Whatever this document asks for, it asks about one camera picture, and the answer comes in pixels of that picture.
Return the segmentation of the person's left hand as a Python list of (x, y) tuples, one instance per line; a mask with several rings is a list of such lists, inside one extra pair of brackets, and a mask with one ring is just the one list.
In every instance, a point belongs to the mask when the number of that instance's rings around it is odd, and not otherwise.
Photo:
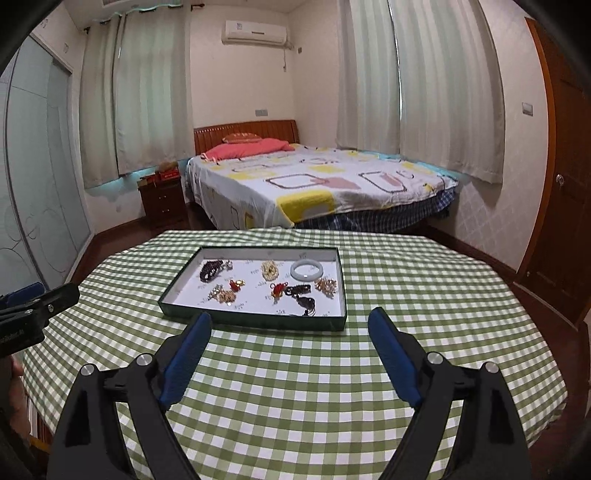
[(23, 374), (22, 365), (13, 355), (1, 359), (1, 412), (14, 430), (28, 425)]

